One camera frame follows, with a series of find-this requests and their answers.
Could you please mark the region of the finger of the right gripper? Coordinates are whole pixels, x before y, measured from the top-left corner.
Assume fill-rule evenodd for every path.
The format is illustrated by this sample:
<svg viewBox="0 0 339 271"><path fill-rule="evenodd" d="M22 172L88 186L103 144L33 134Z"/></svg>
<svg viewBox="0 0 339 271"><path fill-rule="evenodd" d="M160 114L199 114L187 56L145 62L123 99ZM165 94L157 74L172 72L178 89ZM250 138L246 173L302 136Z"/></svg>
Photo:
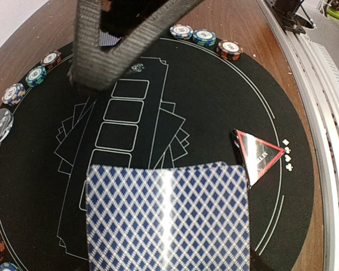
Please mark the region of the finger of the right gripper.
<svg viewBox="0 0 339 271"><path fill-rule="evenodd" d="M175 22L200 1L78 1L70 80L79 88L104 91ZM121 37L100 47L100 31Z"/></svg>

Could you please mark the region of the dealt card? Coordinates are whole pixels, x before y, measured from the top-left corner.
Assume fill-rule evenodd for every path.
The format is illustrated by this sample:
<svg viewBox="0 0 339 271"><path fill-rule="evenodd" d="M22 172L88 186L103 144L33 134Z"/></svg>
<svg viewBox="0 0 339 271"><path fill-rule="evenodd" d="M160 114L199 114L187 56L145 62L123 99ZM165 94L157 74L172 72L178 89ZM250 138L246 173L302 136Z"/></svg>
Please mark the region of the dealt card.
<svg viewBox="0 0 339 271"><path fill-rule="evenodd" d="M115 46L120 40L121 40L121 37L115 37L113 35L100 31L100 34L99 34L100 47Z"/></svg>

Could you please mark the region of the green chips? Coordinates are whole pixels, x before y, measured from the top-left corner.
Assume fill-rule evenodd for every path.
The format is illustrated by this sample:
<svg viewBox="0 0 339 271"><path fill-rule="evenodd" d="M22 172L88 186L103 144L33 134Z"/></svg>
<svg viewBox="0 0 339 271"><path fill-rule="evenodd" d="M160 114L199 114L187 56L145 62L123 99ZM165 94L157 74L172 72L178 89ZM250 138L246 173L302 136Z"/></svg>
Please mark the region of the green chips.
<svg viewBox="0 0 339 271"><path fill-rule="evenodd" d="M39 65L28 72L25 81L29 87L35 87L41 84L47 76L46 68Z"/></svg>

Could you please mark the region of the blue chips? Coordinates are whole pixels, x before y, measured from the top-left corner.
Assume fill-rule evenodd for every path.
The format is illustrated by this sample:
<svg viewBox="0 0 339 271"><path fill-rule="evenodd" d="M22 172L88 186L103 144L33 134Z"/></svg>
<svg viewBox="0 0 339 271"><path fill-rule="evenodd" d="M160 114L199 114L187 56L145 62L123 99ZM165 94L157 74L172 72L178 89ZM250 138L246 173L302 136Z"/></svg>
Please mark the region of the blue chips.
<svg viewBox="0 0 339 271"><path fill-rule="evenodd" d="M13 84L5 90L2 96L2 103L9 106L15 106L24 98L25 94L26 89L23 84Z"/></svg>

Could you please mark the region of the green fifty poker chip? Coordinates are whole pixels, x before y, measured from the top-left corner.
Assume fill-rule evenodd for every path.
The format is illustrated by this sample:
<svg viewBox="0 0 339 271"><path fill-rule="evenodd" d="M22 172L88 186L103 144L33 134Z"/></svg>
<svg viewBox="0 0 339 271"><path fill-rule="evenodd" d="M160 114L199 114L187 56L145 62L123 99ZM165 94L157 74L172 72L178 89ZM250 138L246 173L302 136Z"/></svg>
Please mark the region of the green fifty poker chip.
<svg viewBox="0 0 339 271"><path fill-rule="evenodd" d="M192 35L193 42L200 45L209 45L213 44L217 36L215 32L208 29L196 29Z"/></svg>

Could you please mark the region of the blue playing card deck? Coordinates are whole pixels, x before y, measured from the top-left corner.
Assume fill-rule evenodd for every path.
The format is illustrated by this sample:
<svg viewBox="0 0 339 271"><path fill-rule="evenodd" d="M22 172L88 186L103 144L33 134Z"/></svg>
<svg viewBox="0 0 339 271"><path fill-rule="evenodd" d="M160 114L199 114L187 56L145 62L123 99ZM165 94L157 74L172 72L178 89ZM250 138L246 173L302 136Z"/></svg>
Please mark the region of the blue playing card deck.
<svg viewBox="0 0 339 271"><path fill-rule="evenodd" d="M249 270L246 172L92 165L86 236L91 270Z"/></svg>

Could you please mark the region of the red triangle all-in marker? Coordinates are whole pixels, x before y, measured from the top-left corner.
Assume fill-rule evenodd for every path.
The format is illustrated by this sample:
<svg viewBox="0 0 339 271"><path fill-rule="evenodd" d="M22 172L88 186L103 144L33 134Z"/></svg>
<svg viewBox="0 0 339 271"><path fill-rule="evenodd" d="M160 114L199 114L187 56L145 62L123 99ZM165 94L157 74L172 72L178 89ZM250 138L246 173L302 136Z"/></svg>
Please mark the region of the red triangle all-in marker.
<svg viewBox="0 0 339 271"><path fill-rule="evenodd" d="M232 137L246 171L249 189L285 154L283 148L238 129L233 129Z"/></svg>

